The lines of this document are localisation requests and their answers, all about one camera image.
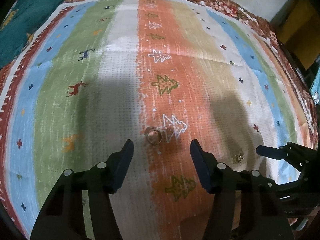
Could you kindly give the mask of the small silver earring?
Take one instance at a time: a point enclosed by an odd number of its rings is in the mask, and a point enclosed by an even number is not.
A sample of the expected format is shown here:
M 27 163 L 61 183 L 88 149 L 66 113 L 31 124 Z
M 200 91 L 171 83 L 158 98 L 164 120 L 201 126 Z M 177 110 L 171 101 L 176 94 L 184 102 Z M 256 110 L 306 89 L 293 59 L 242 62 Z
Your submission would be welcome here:
M 234 162 L 236 164 L 242 163 L 245 160 L 245 154 L 242 150 L 234 155 Z

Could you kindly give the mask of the mustard yellow hanging garment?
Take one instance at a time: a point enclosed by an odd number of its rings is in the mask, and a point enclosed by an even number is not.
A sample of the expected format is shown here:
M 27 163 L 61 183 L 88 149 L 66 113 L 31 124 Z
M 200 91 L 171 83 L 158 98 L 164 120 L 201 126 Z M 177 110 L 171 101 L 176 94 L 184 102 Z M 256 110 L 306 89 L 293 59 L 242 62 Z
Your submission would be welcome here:
M 304 69 L 319 55 L 319 14 L 309 0 L 298 0 L 280 28 L 277 38 Z

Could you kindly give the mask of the striped colourful cloth mat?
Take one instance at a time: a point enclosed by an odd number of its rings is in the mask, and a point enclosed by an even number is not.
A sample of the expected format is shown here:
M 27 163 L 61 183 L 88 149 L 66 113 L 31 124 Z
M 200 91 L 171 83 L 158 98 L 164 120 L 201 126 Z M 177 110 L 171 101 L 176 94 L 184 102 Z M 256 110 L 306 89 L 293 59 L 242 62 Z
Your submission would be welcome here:
M 1 103 L 1 202 L 27 238 L 65 169 L 87 170 L 128 139 L 135 152 L 111 197 L 124 239 L 181 239 L 183 220 L 211 210 L 193 139 L 279 184 L 299 172 L 257 146 L 318 143 L 313 101 L 270 40 L 182 0 L 60 5 L 10 68 Z

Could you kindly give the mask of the teal blanket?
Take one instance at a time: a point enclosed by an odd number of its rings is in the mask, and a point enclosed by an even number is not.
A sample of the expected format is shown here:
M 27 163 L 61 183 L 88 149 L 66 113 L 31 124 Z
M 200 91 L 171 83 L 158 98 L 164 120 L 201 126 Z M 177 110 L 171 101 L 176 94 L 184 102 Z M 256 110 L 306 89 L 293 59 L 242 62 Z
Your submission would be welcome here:
M 19 55 L 29 37 L 64 0 L 17 0 L 1 25 L 1 68 Z

